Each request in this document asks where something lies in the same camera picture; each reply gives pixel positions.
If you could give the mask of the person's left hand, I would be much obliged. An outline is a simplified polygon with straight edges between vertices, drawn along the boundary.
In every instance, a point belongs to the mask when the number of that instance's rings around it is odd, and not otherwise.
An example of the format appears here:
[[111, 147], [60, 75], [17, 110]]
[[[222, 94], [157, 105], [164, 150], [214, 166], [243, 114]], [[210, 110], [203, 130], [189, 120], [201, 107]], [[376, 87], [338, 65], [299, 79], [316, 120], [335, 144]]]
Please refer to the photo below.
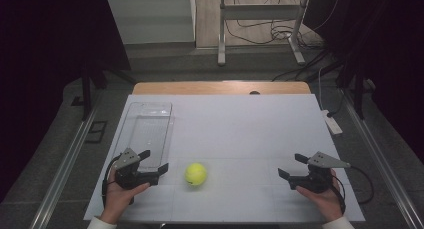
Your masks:
[[115, 171], [112, 170], [107, 181], [106, 204], [99, 219], [105, 223], [116, 225], [132, 198], [149, 187], [149, 183], [144, 183], [130, 190], [123, 189], [115, 182]]

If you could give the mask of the white metal stand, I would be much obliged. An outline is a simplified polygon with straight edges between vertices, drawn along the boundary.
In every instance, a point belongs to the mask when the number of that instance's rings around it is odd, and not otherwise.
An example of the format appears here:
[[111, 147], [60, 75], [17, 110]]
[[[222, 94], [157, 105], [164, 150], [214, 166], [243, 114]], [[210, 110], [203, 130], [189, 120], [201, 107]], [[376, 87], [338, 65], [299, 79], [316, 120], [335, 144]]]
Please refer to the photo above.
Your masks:
[[218, 65], [224, 66], [225, 58], [225, 32], [224, 24], [227, 20], [294, 20], [293, 30], [287, 41], [299, 65], [306, 61], [299, 49], [297, 35], [303, 22], [308, 0], [300, 0], [298, 5], [226, 5], [220, 0], [220, 30], [218, 43]]

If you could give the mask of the black curtain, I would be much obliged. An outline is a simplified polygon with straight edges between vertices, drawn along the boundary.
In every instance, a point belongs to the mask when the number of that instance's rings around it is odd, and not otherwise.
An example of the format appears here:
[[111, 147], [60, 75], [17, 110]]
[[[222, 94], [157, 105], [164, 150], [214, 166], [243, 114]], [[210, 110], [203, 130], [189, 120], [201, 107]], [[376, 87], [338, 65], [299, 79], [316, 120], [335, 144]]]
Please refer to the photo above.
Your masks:
[[363, 70], [379, 110], [424, 161], [424, 0], [309, 0], [304, 24]]
[[100, 88], [129, 60], [108, 0], [0, 0], [0, 202], [84, 70]]

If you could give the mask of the aluminium rail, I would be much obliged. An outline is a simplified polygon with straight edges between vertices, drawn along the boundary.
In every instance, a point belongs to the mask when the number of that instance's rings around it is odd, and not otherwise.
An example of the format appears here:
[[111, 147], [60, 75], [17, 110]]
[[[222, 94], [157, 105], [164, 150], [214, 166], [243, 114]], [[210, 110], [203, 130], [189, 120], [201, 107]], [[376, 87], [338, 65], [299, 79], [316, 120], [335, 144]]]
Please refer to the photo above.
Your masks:
[[409, 229], [424, 229], [424, 219], [419, 215], [413, 201], [407, 194], [406, 189], [401, 184], [392, 167], [389, 165], [385, 155], [383, 154], [382, 147], [373, 136], [370, 128], [364, 119], [361, 119], [356, 112], [352, 97], [343, 91], [340, 91], [345, 100], [345, 106], [363, 138], [366, 148], [368, 149], [371, 158], [373, 159], [376, 167], [378, 168], [385, 184], [390, 191], [394, 201], [400, 210]]
[[66, 182], [70, 176], [75, 161], [84, 144], [84, 139], [96, 116], [97, 110], [93, 109], [80, 123], [76, 135], [73, 137], [65, 156], [30, 224], [29, 229], [46, 229], [50, 218], [56, 208]]

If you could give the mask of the white power strip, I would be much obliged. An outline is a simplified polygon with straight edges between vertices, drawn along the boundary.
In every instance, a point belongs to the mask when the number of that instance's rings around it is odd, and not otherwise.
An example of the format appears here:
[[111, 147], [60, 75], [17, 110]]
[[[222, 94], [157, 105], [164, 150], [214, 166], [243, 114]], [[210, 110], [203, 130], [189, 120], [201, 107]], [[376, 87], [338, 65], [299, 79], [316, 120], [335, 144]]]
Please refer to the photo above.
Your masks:
[[323, 110], [322, 111], [322, 116], [324, 118], [324, 121], [330, 131], [330, 133], [332, 135], [340, 135], [343, 133], [343, 130], [341, 129], [341, 127], [338, 125], [338, 123], [335, 121], [335, 119], [333, 117], [329, 116], [329, 111], [328, 110]]

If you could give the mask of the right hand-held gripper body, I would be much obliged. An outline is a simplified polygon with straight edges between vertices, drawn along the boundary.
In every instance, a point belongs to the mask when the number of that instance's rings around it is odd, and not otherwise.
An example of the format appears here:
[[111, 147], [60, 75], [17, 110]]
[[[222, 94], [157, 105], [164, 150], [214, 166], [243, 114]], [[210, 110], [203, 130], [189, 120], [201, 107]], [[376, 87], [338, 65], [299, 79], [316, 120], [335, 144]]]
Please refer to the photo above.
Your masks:
[[308, 157], [308, 174], [306, 176], [290, 176], [289, 185], [292, 190], [297, 186], [314, 193], [322, 193], [333, 184], [332, 168], [349, 168], [350, 164], [322, 152]]

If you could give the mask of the clear plastic tray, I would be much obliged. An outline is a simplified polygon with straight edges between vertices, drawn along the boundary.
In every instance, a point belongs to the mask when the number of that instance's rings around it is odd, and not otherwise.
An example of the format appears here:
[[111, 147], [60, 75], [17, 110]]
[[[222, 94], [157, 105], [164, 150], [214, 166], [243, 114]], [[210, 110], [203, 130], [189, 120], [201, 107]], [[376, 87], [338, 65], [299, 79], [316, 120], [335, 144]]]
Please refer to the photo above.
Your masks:
[[170, 102], [130, 103], [118, 134], [115, 154], [119, 155], [127, 148], [136, 154], [149, 150], [150, 156], [140, 162], [138, 170], [156, 171], [166, 148], [171, 112]]

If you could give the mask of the yellow tennis ball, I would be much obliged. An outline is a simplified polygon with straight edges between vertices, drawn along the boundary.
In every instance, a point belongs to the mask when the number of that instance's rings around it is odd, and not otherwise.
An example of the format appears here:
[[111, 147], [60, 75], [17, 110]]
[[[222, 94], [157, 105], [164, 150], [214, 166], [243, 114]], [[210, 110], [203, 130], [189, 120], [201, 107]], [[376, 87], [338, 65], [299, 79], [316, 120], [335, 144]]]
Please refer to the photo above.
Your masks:
[[185, 170], [185, 180], [193, 186], [201, 185], [207, 178], [207, 170], [200, 163], [192, 163]]

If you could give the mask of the black stand leg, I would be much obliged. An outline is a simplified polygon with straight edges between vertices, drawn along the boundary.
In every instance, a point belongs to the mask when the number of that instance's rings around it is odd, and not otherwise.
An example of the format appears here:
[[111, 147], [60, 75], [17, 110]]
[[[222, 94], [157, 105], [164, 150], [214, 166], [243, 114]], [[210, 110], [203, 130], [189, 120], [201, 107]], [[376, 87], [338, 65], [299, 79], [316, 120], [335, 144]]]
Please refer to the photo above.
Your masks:
[[85, 121], [92, 110], [91, 84], [94, 84], [96, 89], [105, 89], [107, 87], [107, 79], [103, 73], [100, 61], [87, 62], [81, 67], [81, 82], [82, 95], [75, 96], [71, 105], [83, 107], [82, 120]]
[[349, 62], [345, 62], [341, 72], [336, 79], [336, 85], [339, 88], [348, 88], [351, 82], [354, 82], [353, 89], [353, 107], [360, 119], [364, 119], [363, 115], [363, 93], [364, 93], [364, 72], [357, 66]]

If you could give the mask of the person's right white sleeve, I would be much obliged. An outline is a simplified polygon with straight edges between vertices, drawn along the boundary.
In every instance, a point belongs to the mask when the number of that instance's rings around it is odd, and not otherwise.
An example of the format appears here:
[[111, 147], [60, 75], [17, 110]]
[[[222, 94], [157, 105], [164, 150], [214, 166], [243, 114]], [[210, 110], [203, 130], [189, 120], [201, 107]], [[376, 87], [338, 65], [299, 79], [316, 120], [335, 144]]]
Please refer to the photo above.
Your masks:
[[322, 225], [323, 229], [355, 229], [351, 222], [344, 216], [333, 220], [331, 222], [327, 222]]

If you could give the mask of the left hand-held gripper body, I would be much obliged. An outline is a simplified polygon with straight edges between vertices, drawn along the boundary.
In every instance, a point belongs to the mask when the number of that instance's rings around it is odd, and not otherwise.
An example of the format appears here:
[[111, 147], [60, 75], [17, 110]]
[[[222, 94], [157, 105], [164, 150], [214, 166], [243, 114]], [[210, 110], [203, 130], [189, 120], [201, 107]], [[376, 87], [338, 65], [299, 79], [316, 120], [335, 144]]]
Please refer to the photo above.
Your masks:
[[149, 183], [151, 186], [158, 184], [157, 172], [138, 170], [141, 162], [138, 155], [131, 148], [127, 148], [115, 163], [115, 181], [124, 189], [130, 190], [144, 183]]

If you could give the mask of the person's right hand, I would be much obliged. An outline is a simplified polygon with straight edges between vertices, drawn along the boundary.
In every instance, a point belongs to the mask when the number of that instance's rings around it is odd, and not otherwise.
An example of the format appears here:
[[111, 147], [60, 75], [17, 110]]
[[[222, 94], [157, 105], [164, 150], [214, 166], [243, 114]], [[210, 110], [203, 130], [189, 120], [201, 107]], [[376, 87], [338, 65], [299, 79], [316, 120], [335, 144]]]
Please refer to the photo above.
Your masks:
[[338, 197], [340, 187], [336, 179], [336, 172], [331, 170], [331, 174], [333, 186], [325, 192], [314, 193], [303, 187], [296, 187], [297, 192], [315, 204], [326, 223], [335, 221], [343, 216]]

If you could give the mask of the person's white sleeve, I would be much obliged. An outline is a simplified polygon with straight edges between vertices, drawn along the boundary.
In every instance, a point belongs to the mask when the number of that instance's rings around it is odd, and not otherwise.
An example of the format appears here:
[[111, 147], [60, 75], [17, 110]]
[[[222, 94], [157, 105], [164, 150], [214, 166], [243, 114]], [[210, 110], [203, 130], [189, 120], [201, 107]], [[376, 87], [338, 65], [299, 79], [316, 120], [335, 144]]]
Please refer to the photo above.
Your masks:
[[87, 229], [116, 229], [116, 224], [110, 224], [100, 220], [97, 217], [93, 217], [87, 227]]
[[355, 229], [351, 222], [344, 216], [333, 220], [331, 222], [327, 222], [322, 225], [323, 229]]

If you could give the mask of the person's left white sleeve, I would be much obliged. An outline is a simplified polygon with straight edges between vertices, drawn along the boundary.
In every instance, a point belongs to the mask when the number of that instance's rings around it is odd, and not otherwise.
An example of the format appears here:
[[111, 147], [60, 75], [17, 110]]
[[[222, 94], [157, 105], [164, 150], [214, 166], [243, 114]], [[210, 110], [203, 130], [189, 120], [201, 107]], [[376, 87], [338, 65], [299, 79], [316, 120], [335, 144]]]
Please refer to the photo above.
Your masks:
[[116, 224], [110, 224], [100, 220], [97, 217], [93, 217], [87, 227], [87, 229], [116, 229]]

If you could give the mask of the white cabinet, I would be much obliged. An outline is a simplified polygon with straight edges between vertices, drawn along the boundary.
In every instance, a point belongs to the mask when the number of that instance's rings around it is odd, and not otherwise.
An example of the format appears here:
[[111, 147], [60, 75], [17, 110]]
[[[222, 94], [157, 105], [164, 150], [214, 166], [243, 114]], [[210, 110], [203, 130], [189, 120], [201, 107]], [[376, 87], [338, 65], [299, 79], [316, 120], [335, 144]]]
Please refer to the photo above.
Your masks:
[[192, 0], [108, 0], [124, 44], [194, 42]]

